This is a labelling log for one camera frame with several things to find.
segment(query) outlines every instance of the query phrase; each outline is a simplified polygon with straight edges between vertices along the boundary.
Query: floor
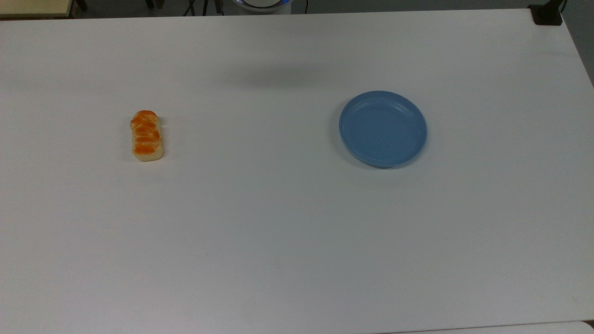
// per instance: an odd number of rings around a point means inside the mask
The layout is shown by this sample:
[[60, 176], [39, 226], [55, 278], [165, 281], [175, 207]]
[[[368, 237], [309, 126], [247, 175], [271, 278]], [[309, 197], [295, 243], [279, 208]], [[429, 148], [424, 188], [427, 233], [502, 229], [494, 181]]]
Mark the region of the floor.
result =
[[[86, 12], [76, 11], [77, 18], [182, 16], [189, 0], [165, 0], [162, 9], [148, 8], [145, 0], [86, 0]], [[526, 8], [546, 0], [309, 0], [308, 14], [331, 12], [472, 10]], [[204, 0], [195, 0], [197, 15]], [[306, 0], [294, 0], [293, 14], [305, 12]], [[232, 0], [223, 0], [225, 15], [237, 15]], [[210, 0], [207, 15], [219, 15]], [[594, 1], [568, 0], [563, 17], [580, 53], [586, 71], [594, 83]]]

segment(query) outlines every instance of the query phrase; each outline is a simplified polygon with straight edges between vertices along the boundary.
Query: bread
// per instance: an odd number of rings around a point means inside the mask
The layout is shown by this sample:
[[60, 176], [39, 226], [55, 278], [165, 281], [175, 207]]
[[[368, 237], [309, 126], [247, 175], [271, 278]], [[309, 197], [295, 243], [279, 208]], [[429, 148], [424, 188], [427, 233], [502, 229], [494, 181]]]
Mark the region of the bread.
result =
[[163, 156], [161, 122], [150, 110], [141, 110], [130, 121], [132, 154], [140, 161], [158, 160]]

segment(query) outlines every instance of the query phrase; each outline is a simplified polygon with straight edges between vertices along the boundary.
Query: blue plate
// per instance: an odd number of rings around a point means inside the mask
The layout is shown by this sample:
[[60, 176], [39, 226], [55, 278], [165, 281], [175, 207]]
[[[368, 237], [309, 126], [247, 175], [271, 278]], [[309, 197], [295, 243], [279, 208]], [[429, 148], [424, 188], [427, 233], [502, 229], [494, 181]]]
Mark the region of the blue plate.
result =
[[340, 114], [339, 129], [354, 156], [382, 168], [410, 161], [427, 139], [427, 124], [419, 108], [391, 92], [354, 97]]

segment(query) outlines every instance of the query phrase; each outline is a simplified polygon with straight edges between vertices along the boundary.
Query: orange glaze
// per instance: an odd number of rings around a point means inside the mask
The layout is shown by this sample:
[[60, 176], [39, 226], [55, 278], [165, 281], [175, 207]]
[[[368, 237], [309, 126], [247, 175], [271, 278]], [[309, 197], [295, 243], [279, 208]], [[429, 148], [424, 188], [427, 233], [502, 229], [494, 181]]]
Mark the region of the orange glaze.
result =
[[153, 146], [148, 145], [137, 144], [136, 146], [134, 146], [134, 153], [138, 155], [149, 155], [151, 153], [154, 153], [155, 150], [156, 149]]
[[149, 155], [160, 145], [161, 136], [157, 129], [159, 118], [150, 110], [142, 110], [134, 115], [130, 121], [130, 128], [134, 135], [134, 153]]

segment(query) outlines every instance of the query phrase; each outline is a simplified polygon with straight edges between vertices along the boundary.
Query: white table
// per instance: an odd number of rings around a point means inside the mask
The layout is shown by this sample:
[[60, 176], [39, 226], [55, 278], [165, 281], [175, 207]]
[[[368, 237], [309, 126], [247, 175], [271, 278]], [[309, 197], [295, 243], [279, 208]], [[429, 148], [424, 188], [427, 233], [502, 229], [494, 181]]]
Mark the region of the white table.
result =
[[[594, 318], [594, 90], [528, 10], [0, 22], [0, 332]], [[390, 90], [429, 139], [358, 162]], [[128, 122], [162, 117], [140, 163]]]

